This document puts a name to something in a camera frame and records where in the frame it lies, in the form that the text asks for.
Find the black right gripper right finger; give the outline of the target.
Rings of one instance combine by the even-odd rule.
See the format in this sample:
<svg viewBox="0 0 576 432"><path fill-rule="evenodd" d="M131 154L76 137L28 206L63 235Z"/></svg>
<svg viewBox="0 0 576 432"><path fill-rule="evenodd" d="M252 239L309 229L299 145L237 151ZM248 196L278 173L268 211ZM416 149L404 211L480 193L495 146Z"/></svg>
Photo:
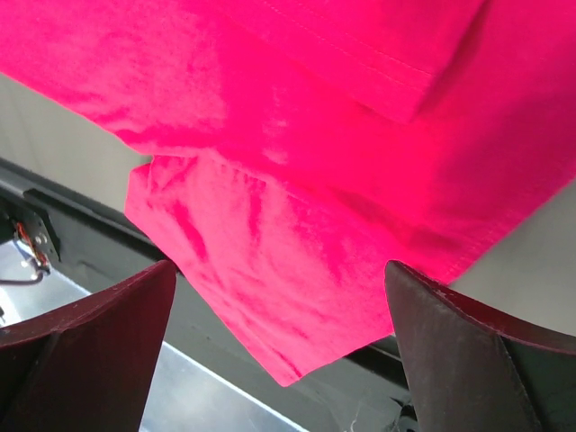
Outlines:
<svg viewBox="0 0 576 432"><path fill-rule="evenodd" d="M422 431L573 431L575 338L390 262L385 291Z"/></svg>

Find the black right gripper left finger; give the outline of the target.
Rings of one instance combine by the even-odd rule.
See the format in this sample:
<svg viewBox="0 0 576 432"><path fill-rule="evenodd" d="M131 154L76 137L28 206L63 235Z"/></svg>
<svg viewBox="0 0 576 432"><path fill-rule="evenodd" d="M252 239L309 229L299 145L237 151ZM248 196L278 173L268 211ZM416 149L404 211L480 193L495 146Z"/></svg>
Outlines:
<svg viewBox="0 0 576 432"><path fill-rule="evenodd" d="M1 330L3 431L136 431L176 291L160 261Z"/></svg>

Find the red t shirt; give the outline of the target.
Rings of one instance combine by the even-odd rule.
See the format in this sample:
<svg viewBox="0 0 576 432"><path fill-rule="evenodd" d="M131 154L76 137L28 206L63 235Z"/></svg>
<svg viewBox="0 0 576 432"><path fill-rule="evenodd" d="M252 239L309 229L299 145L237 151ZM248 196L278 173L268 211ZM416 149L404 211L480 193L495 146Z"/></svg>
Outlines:
<svg viewBox="0 0 576 432"><path fill-rule="evenodd" d="M4 1L1 70L151 156L127 218L282 386L575 177L572 1Z"/></svg>

